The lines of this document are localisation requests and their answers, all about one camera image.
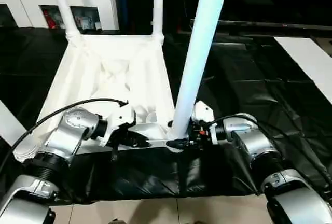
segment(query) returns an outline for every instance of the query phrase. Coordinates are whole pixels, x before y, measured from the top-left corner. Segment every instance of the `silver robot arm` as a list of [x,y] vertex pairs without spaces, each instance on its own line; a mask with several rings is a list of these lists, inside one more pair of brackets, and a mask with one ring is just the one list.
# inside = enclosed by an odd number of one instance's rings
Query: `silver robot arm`
[[234,117],[225,119],[222,127],[227,141],[244,154],[256,186],[267,197],[275,224],[332,223],[330,206],[254,123]]
[[265,194],[267,209],[275,224],[332,223],[329,204],[282,157],[255,122],[249,114],[238,114],[217,124],[213,110],[197,102],[188,128],[189,138],[168,141],[167,145],[204,150],[231,144],[241,154],[238,157],[243,160],[241,164],[247,165],[249,180]]
[[59,185],[68,171],[82,140],[103,137],[107,121],[76,107],[66,111],[33,159],[26,174],[17,177],[0,203],[0,224],[53,223],[55,213],[47,206],[57,197]]

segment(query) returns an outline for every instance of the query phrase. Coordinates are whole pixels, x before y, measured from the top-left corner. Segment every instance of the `red object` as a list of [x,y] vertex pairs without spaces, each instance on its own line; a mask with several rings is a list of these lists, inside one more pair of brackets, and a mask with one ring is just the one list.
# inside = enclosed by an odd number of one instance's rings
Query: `red object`
[[43,10],[43,14],[45,16],[47,25],[50,29],[57,29],[57,24],[54,22],[54,20],[52,19],[52,17],[48,14],[48,12],[46,10]]

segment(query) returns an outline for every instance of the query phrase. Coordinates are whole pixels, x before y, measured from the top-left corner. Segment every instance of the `white pole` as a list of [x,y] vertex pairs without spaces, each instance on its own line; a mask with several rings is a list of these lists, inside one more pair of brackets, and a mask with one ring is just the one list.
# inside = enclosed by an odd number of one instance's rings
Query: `white pole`
[[154,0],[154,16],[152,37],[163,44],[164,35],[162,33],[163,0]]
[[57,2],[63,23],[66,26],[66,36],[73,37],[79,35],[80,33],[76,27],[72,11],[67,3],[67,0],[57,0]]
[[224,0],[199,0],[169,138],[187,134],[199,85]]

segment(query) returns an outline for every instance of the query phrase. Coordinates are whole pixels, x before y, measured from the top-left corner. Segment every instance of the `tiled floor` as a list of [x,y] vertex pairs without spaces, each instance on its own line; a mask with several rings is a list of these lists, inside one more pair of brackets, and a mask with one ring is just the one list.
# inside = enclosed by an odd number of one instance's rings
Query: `tiled floor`
[[108,224],[115,218],[127,224],[270,224],[266,199],[257,197],[200,197],[97,202],[57,206],[56,224]]

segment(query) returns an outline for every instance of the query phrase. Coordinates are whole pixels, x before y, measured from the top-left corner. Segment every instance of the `black plastic sheet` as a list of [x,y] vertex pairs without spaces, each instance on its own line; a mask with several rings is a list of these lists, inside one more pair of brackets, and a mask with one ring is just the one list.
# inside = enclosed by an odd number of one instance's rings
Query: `black plastic sheet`
[[[188,36],[176,35],[166,36],[163,45],[175,102],[188,43]],[[271,130],[283,155],[318,189],[329,190],[316,168],[328,177],[332,173],[332,106],[273,38],[216,37],[197,100],[210,105],[216,117],[249,113],[283,130],[290,140]],[[111,160],[110,153],[79,155],[66,182],[74,197],[64,195],[63,200],[88,204],[98,200],[252,194],[236,155],[229,145],[182,153],[165,148],[120,151],[117,161]],[[13,160],[10,163],[12,170],[7,173],[20,168]]]

